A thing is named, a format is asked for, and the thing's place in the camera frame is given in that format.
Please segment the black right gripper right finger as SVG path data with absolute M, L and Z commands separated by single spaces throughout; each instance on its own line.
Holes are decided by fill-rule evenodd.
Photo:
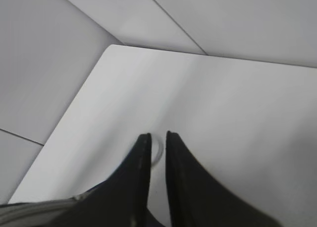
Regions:
M 173 227 L 278 227 L 210 175 L 178 133 L 166 134 L 165 179 Z

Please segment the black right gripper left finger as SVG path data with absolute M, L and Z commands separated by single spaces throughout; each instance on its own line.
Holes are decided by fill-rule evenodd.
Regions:
M 2 227 L 144 227 L 152 139 L 141 134 L 105 181 L 71 198 L 0 207 Z

